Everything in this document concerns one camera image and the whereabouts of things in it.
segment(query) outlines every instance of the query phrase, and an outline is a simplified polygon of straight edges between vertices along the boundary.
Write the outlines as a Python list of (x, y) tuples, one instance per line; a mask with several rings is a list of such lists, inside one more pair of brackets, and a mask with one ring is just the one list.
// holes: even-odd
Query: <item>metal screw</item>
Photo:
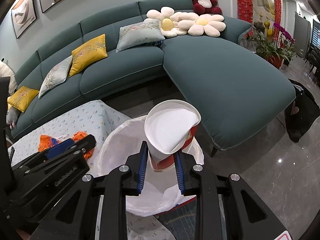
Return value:
[(125, 171), (128, 171), (129, 170), (129, 167), (127, 165), (122, 165), (119, 167), (119, 171), (122, 171), (122, 172), (125, 172)]
[(236, 173), (233, 173), (230, 175), (230, 178), (234, 181), (238, 181), (240, 179), (240, 176)]
[(83, 180), (84, 182), (90, 181), (90, 180), (91, 180), (91, 175), (90, 175), (90, 174), (84, 175), (84, 176), (82, 177), (82, 180)]
[(195, 170), (195, 171), (202, 171), (202, 166), (201, 165), (199, 165), (199, 164), (197, 164), (197, 165), (194, 165), (193, 166), (193, 169)]

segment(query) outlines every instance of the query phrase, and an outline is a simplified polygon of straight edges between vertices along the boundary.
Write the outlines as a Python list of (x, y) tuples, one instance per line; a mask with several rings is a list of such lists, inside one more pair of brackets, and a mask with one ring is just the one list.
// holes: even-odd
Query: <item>tile floor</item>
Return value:
[[(294, 58), (281, 71), (307, 87), (320, 105), (320, 88), (308, 77), (310, 67)], [(147, 114), (153, 106), (183, 96), (169, 78), (161, 78), (105, 98), (105, 103), (132, 118)], [(299, 239), (320, 209), (320, 118), (294, 143), (284, 127), (284, 116), (271, 121), (243, 144), (205, 154), (213, 172), (222, 176), (240, 174), (289, 230)], [(196, 133), (204, 153), (213, 147), (200, 126)]]

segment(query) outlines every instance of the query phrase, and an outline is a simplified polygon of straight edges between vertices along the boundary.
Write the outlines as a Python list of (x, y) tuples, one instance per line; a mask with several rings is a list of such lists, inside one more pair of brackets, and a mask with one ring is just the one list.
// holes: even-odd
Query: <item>red and white paper cup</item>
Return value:
[(181, 100), (164, 101), (151, 109), (144, 130), (154, 171), (172, 168), (172, 154), (180, 149), (190, 150), (200, 121), (198, 110)]

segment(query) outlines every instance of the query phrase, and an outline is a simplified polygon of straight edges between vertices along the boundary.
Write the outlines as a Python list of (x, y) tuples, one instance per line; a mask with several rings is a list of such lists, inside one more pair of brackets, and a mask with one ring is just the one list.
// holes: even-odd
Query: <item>yellow flower center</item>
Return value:
[(208, 20), (204, 19), (204, 18), (200, 18), (196, 21), (196, 24), (198, 25), (202, 25), (202, 26), (206, 26), (208, 24)]
[(162, 24), (161, 24), (161, 27), (164, 31), (171, 31), (172, 28), (173, 28), (173, 22), (172, 20), (166, 18), (166, 19), (163, 19), (162, 21)]

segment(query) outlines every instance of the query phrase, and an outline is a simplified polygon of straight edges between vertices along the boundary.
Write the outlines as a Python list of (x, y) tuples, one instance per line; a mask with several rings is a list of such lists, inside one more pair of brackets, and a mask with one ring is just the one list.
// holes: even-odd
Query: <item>white plush toy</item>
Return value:
[(150, 10), (147, 12), (147, 19), (159, 20), (159, 27), (163, 36), (172, 38), (177, 35), (186, 35), (188, 31), (180, 30), (178, 28), (178, 22), (180, 21), (179, 15), (181, 12), (174, 13), (174, 10), (170, 7), (162, 7), (161, 12), (157, 10)]
[(170, 7), (162, 7), (161, 12), (150, 10), (147, 12), (147, 19), (159, 20), (159, 27), (163, 36), (167, 38), (177, 35), (201, 36), (204, 33), (210, 37), (219, 37), (224, 31), (226, 24), (224, 17), (219, 14), (203, 14), (201, 16), (190, 12), (174, 12)]
[(224, 31), (226, 24), (222, 21), (224, 17), (219, 14), (203, 14), (198, 16), (195, 13), (180, 14), (178, 28), (188, 31), (192, 36), (201, 36), (203, 33), (210, 37), (219, 37), (220, 32)]

